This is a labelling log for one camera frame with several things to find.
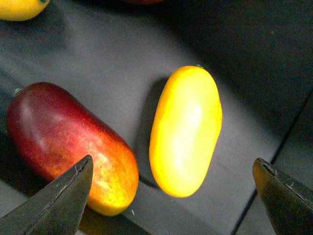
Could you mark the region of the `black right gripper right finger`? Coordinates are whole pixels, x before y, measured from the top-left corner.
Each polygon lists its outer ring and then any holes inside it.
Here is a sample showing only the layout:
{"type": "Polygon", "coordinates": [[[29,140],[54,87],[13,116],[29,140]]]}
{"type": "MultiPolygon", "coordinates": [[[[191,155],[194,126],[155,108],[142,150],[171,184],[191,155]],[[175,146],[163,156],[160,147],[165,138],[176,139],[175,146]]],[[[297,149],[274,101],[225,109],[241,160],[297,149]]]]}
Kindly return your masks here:
{"type": "Polygon", "coordinates": [[[257,158],[252,173],[258,194],[277,235],[313,233],[313,190],[257,158]]]}

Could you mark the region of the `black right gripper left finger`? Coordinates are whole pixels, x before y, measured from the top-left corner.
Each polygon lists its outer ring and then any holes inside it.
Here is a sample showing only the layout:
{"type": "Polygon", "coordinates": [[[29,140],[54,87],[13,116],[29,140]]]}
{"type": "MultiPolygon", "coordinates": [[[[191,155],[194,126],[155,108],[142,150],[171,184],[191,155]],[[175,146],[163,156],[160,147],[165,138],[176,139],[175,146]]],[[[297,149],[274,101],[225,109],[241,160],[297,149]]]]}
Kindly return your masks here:
{"type": "Polygon", "coordinates": [[[85,156],[0,219],[2,235],[74,235],[89,197],[93,160],[85,156]]]}

